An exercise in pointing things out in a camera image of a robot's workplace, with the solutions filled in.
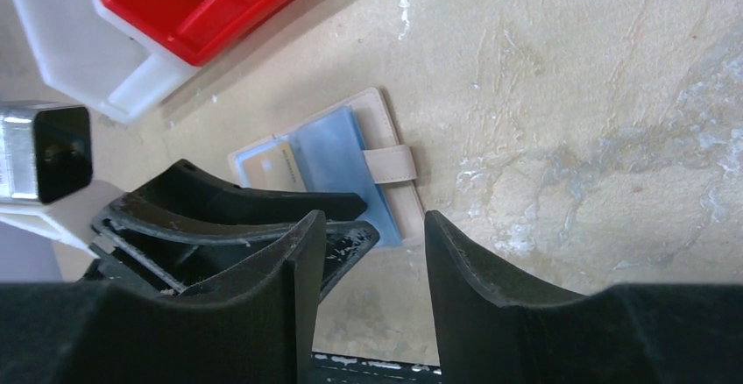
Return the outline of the white plastic bin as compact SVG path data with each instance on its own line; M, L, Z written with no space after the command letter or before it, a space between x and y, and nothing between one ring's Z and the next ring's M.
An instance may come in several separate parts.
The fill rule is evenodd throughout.
M102 0L12 0L46 85L130 124L198 68L104 7Z

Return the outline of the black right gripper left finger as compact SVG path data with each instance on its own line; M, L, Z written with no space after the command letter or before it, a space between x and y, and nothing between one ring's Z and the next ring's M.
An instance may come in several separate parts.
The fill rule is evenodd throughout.
M180 296L111 281L4 284L4 383L305 383L326 219Z

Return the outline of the beige card holder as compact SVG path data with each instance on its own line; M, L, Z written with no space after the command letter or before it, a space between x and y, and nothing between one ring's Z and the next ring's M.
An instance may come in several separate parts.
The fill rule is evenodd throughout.
M413 152L400 141L380 89L365 89L231 153L230 169L241 186L246 187L237 157L276 139L292 147L306 191L362 197L367 209L360 219L377 229L380 247L410 245L422 237Z

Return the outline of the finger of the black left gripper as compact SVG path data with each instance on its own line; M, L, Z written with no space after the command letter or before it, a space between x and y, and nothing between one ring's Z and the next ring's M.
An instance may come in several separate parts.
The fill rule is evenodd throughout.
M379 233L360 217L330 221L318 211L325 216L321 295L326 296L379 241ZM266 249L299 222L213 224L177 215L130 192L94 218L96 260L83 278L180 295Z
M367 209L355 193L242 188L181 159L133 194L177 215L213 224L297 222L312 210L330 221L353 221Z

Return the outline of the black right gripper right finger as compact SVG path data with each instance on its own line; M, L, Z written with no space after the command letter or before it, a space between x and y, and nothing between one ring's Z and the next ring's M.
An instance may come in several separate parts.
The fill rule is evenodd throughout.
M742 288L621 283L581 295L424 219L446 383L739 383Z

